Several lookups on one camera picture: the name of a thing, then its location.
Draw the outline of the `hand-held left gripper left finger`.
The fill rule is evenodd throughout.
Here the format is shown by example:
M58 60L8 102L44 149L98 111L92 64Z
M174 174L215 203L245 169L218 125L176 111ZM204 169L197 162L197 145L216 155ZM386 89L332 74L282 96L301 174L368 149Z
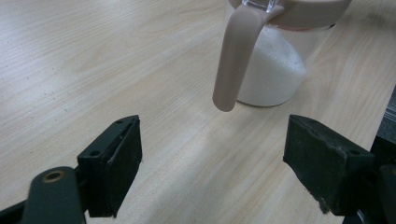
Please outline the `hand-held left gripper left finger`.
M116 217L143 158L140 118L118 119L78 155L90 217Z

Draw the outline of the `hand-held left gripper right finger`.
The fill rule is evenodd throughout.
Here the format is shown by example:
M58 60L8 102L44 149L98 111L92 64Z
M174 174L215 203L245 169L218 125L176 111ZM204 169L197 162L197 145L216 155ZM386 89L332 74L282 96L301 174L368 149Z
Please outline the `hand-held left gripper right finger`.
M348 216L359 208L361 178L375 156L317 120L291 115L283 161L323 213Z

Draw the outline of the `clear jar with beige handle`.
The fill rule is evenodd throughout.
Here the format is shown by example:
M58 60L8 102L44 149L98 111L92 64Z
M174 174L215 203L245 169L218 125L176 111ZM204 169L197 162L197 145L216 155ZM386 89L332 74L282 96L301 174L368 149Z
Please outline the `clear jar with beige handle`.
M279 30L305 62L340 20L351 0L227 0L226 21L212 100L233 110L256 41L264 27Z

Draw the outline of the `white sugar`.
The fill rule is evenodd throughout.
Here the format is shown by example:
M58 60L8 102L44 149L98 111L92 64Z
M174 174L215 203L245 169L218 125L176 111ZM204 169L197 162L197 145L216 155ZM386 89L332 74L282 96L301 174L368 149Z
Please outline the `white sugar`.
M281 105L301 85L306 69L294 46L275 28L256 41L237 100L255 106Z

